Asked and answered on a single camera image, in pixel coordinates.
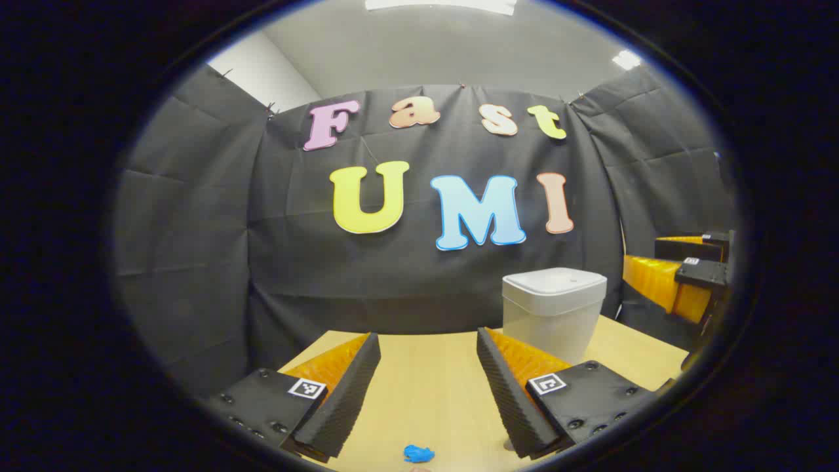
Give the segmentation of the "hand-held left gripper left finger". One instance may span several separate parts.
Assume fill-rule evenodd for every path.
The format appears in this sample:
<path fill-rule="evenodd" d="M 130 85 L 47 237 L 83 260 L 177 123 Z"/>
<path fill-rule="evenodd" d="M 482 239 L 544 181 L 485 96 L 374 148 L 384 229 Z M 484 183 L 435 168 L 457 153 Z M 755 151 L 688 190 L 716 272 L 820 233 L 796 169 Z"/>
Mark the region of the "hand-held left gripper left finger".
<path fill-rule="evenodd" d="M 380 364 L 377 334 L 361 334 L 284 372 L 258 368 L 203 400 L 204 409 L 273 452 L 338 457 Z"/>

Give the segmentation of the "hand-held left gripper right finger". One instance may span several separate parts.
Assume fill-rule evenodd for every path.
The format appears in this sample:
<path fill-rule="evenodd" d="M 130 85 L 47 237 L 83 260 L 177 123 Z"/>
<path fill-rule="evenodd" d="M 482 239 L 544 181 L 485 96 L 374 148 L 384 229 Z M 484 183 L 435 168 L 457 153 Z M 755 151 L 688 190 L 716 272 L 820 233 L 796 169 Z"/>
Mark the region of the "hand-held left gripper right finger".
<path fill-rule="evenodd" d="M 675 346 L 627 326 L 599 326 L 575 365 L 480 328 L 477 356 L 511 448 L 537 460 L 642 410 L 675 379 Z"/>

